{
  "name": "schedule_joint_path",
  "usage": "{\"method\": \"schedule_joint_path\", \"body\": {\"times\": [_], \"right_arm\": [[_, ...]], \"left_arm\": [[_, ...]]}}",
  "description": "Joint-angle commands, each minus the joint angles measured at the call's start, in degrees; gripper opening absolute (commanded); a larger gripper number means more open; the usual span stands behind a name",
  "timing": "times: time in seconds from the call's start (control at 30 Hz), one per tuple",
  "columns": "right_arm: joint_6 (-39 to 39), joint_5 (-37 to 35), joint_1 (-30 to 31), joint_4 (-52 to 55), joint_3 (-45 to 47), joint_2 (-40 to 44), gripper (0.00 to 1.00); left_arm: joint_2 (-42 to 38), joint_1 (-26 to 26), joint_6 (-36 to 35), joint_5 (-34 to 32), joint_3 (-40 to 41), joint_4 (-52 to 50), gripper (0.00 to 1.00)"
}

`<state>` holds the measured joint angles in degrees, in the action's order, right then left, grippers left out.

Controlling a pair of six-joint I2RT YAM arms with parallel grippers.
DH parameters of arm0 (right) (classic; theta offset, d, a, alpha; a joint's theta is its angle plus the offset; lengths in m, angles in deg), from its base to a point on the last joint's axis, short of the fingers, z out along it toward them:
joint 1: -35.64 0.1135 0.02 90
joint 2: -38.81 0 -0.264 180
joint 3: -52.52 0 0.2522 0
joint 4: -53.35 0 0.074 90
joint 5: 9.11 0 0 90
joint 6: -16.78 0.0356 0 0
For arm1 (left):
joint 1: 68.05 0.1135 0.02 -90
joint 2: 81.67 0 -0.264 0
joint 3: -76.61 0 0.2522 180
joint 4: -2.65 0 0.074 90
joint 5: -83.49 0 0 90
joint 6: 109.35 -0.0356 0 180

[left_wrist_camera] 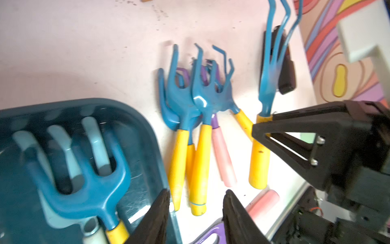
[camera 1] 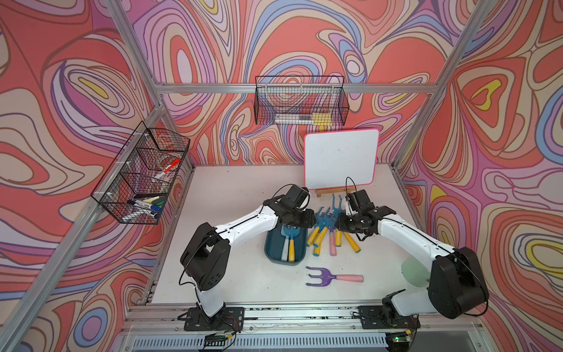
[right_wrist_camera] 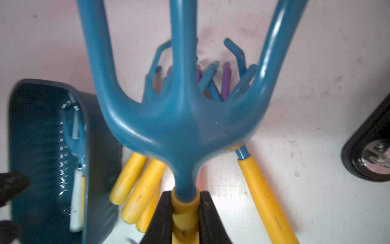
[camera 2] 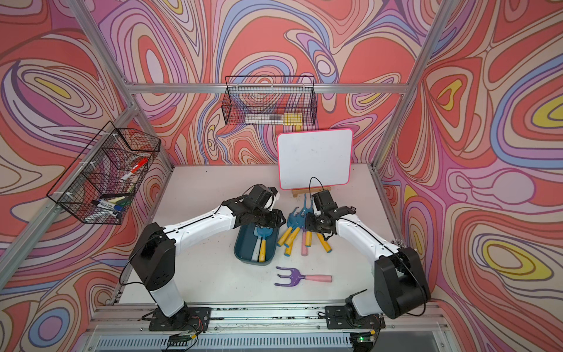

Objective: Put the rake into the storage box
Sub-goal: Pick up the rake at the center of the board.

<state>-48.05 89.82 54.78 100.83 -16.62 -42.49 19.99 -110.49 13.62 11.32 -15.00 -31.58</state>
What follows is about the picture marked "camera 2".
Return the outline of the teal rake yellow handle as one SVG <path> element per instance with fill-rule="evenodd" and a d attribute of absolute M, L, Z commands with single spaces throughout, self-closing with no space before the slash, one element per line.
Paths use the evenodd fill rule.
<path fill-rule="evenodd" d="M 295 208 L 294 211 L 289 215 L 289 218 L 287 220 L 287 230 L 278 240 L 277 246 L 286 246 L 287 248 L 293 246 L 293 242 L 296 240 L 296 237 L 303 226 L 302 223 L 302 212 L 298 212 L 297 208 Z"/>
<path fill-rule="evenodd" d="M 262 258 L 263 258 L 263 262 L 265 262 L 265 257 L 266 257 L 266 252 L 267 252 L 267 249 L 266 249 L 266 245 L 267 245 L 266 242 L 267 242 L 267 240 L 266 240 L 266 239 L 267 239 L 269 236 L 272 235 L 273 231 L 274 231 L 273 228 L 270 228 L 270 227 L 262 227 L 262 234 L 263 234 L 263 240 L 264 240 L 263 245 L 262 245 Z"/>
<path fill-rule="evenodd" d="M 288 234 L 284 246 L 284 255 L 290 257 L 293 251 L 293 244 L 298 237 L 298 234 L 304 229 L 305 226 L 305 216 L 297 216 L 291 224 L 288 226 L 286 233 Z"/>

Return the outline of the light blue rake white handle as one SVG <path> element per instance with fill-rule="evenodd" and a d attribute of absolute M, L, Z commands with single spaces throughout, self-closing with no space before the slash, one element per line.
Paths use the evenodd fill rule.
<path fill-rule="evenodd" d="M 254 235 L 257 238 L 255 247 L 252 252 L 251 260 L 257 263 L 262 263 L 262 245 L 263 245 L 263 234 L 262 234 L 262 227 L 255 227 Z"/>

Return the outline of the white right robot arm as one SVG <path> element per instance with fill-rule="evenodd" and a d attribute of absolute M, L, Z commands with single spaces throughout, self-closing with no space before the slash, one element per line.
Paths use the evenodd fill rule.
<path fill-rule="evenodd" d="M 426 310 L 431 299 L 428 281 L 416 250 L 394 244 L 366 226 L 356 208 L 339 206 L 330 191 L 312 195 L 313 211 L 306 215 L 305 227 L 328 241 L 338 236 L 356 248 L 372 266 L 374 284 L 347 299 L 354 318 L 385 315 L 395 319 L 411 315 L 417 308 Z"/>

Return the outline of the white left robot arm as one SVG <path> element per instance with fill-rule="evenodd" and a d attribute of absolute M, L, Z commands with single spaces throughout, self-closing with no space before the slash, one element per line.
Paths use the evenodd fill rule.
<path fill-rule="evenodd" d="M 276 188 L 255 184 L 242 195 L 193 219 L 165 226 L 154 222 L 143 229 L 128 263 L 166 318 L 186 307 L 175 281 L 179 273 L 177 258 L 212 236 L 244 225 L 280 228 L 286 219 L 275 208 L 279 198 Z"/>

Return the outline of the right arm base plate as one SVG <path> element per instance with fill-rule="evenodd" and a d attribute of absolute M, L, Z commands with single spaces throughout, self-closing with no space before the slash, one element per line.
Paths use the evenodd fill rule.
<path fill-rule="evenodd" d="M 318 312 L 318 317 L 324 319 L 328 329 L 370 329 L 378 331 L 386 327 L 382 315 L 368 315 L 361 317 L 352 307 L 325 306 Z"/>

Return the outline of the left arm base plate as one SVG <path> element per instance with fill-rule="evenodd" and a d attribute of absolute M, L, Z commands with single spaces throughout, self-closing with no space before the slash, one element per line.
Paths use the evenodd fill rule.
<path fill-rule="evenodd" d="M 150 320 L 150 331 L 187 331 L 195 329 L 197 332 L 208 330 L 211 320 L 209 307 L 183 307 L 171 318 L 164 315 L 160 308 L 156 308 Z"/>

